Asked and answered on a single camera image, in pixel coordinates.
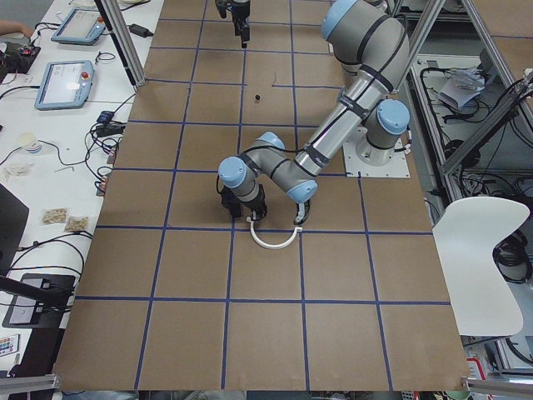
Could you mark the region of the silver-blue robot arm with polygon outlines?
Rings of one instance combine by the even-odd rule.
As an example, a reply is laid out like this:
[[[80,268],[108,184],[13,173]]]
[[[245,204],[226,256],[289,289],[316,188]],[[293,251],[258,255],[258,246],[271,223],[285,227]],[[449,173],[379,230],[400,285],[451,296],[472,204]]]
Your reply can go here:
[[[248,149],[224,159],[218,168],[217,191],[222,206],[239,218],[242,208],[255,221],[267,215],[266,195],[257,179],[267,175],[295,204],[295,224],[306,221],[316,177],[347,138],[363,122],[384,120],[377,109],[401,82],[408,67],[409,38],[394,17],[365,1],[336,1],[321,26],[335,58],[352,75],[337,104],[293,159],[283,141],[263,133]]]
[[[251,12],[250,0],[215,0],[215,6],[222,19],[232,15],[234,35],[241,40],[241,47],[247,48],[250,40],[249,17]]]

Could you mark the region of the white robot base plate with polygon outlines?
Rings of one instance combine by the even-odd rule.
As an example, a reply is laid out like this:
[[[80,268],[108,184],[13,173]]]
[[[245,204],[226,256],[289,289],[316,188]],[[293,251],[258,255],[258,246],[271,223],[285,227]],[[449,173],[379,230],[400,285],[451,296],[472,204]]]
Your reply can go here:
[[[395,147],[381,150],[367,141],[367,129],[358,127],[343,143],[342,153],[349,178],[410,178],[400,137]]]

